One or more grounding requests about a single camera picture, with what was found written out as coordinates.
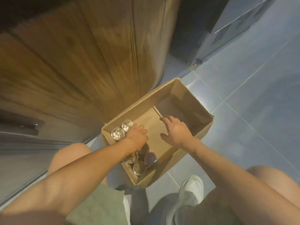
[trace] white sneaker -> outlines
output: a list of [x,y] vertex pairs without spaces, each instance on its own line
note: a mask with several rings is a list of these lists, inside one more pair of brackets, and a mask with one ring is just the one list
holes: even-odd
[[183,206],[195,206],[201,203],[204,196],[203,182],[197,175],[191,175],[181,185],[179,190],[178,202],[167,213],[167,225],[183,225],[184,216],[182,210],[178,209]]

